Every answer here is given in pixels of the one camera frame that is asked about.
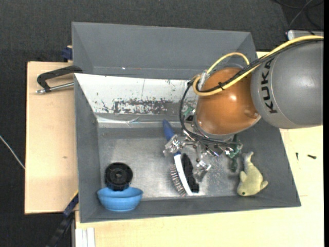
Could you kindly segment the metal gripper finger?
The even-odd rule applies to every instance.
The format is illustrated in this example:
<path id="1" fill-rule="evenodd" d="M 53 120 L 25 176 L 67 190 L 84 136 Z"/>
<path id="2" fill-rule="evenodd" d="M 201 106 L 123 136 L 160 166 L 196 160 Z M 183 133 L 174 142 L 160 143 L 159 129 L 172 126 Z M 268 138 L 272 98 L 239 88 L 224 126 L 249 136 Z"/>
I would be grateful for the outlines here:
<path id="1" fill-rule="evenodd" d="M 163 154 L 164 156 L 181 155 L 182 148 L 182 140 L 178 137 L 177 134 L 174 134 L 165 144 Z"/>
<path id="2" fill-rule="evenodd" d="M 205 161 L 201 160 L 197 162 L 194 168 L 194 178 L 198 183 L 201 183 L 211 168 L 211 164 L 206 163 Z"/>

